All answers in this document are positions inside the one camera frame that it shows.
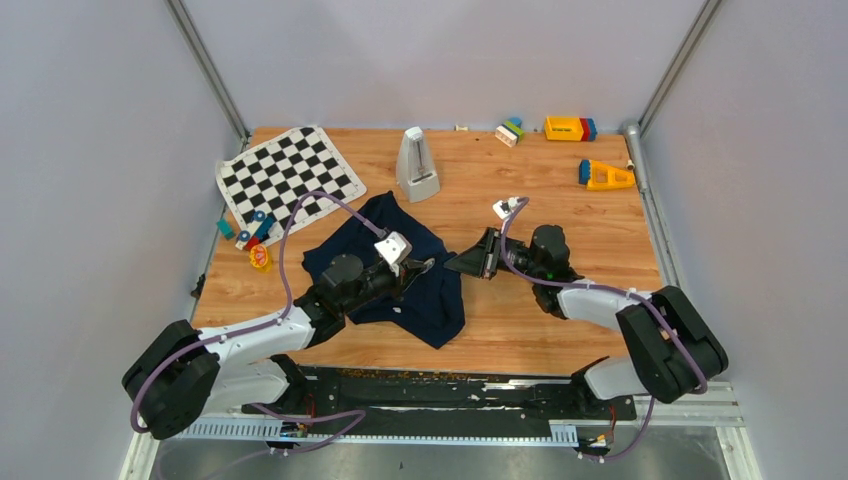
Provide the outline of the navy blue garment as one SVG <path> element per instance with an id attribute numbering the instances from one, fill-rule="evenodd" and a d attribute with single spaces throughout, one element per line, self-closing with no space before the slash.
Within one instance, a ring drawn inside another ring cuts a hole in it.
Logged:
<path id="1" fill-rule="evenodd" d="M 435 265 L 414 280 L 402 297 L 386 294 L 352 311 L 348 317 L 355 324 L 390 321 L 427 345 L 441 348 L 465 326 L 460 274 L 444 268 L 444 263 L 455 254 L 447 251 L 437 235 L 406 213 L 391 191 L 369 198 L 359 213 L 378 227 L 402 234 L 412 244 L 411 259 L 432 258 Z M 365 267 L 370 267 L 379 259 L 374 249 L 376 241 L 373 232 L 351 217 L 320 246 L 304 253 L 302 267 L 314 281 L 342 254 L 354 255 Z"/>

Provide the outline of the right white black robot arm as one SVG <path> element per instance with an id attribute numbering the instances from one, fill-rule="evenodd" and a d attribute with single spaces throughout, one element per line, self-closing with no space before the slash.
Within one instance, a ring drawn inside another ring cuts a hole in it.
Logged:
<path id="1" fill-rule="evenodd" d="M 500 271 L 528 278 L 539 308 L 559 319 L 583 320 L 622 334 L 627 354 L 603 358 L 577 372 L 571 403 L 596 417 L 611 399 L 649 395 L 670 404 L 724 372 L 729 358 L 685 292 L 665 286 L 655 292 L 624 291 L 578 274 L 559 225 L 537 227 L 529 243 L 493 227 L 478 242 L 448 260 L 446 268 L 491 279 Z"/>

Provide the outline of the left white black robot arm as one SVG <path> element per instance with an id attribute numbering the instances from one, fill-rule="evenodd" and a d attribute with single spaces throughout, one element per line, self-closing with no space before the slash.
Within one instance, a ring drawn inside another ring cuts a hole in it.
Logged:
<path id="1" fill-rule="evenodd" d="M 352 311 L 402 296 L 435 264 L 432 258 L 407 258 L 365 267 L 356 256 L 339 255 L 279 311 L 217 328 L 195 329 L 187 320 L 166 325 L 122 377 L 132 401 L 131 428 L 164 440 L 204 415 L 251 403 L 298 411 L 306 386 L 274 356 L 328 341 Z"/>

